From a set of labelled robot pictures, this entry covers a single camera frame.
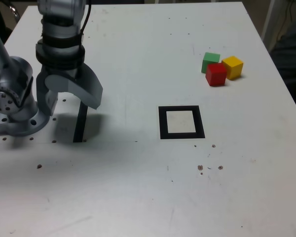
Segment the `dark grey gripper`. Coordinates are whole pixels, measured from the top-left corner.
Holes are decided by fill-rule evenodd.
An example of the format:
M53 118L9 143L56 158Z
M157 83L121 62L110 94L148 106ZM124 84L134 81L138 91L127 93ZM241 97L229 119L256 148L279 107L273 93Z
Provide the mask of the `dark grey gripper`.
M71 70L60 70L43 65L36 79L38 108L53 116L58 92L68 92L78 97L88 107L97 109L101 104L103 87L87 65Z

